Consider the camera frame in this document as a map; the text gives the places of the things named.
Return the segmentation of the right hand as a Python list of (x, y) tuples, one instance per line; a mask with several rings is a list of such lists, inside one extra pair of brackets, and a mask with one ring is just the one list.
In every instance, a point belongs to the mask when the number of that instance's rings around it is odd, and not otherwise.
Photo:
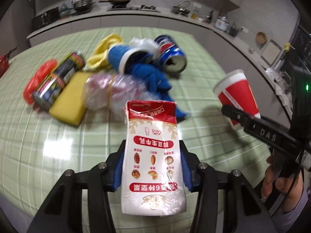
[[(263, 199), (267, 198), (273, 190), (273, 179), (274, 179), (274, 174), (273, 174), (273, 155), (270, 155), (267, 159), (266, 162), (269, 164), (269, 167), (265, 171), (265, 178), (264, 178), (264, 183), (263, 187), (261, 188), (261, 197)], [(293, 183), (294, 176), (290, 176), (289, 178), (278, 178), (275, 182), (275, 187), (278, 191), (280, 191), (283, 194), (287, 194), (290, 190), (290, 187)], [(284, 212), (291, 212), (299, 203), (301, 196), (303, 194), (304, 190), (304, 181), (303, 181), (303, 176), (300, 171), (299, 175), (297, 176), (295, 183), (284, 200), (282, 210)]]

